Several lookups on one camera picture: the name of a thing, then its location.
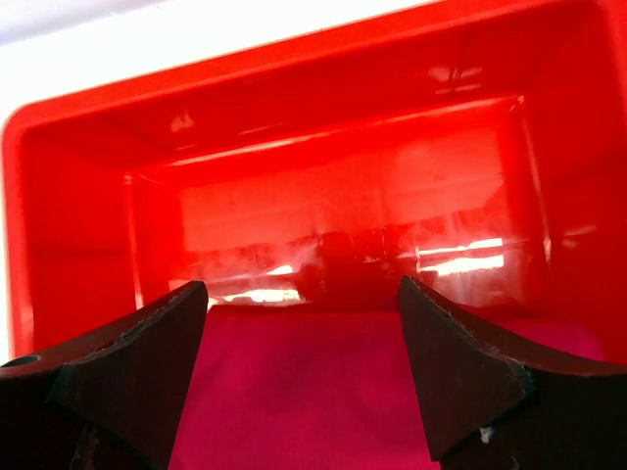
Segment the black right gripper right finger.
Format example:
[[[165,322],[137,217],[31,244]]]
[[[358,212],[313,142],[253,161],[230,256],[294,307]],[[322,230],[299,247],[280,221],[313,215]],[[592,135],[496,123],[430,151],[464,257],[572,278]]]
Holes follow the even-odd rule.
[[[472,314],[419,281],[399,287],[428,453],[443,469],[622,469],[626,370]]]

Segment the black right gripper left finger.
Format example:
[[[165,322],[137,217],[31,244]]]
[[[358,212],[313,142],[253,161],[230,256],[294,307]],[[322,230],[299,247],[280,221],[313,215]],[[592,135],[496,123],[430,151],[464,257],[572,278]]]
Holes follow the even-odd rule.
[[[3,364],[2,468],[168,468],[207,313],[192,281]]]

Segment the red t-shirt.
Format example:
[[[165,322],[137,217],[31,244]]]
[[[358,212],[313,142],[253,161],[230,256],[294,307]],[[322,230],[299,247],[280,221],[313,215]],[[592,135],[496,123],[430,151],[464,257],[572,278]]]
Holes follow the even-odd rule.
[[[173,469],[429,469],[400,315],[216,305]]]

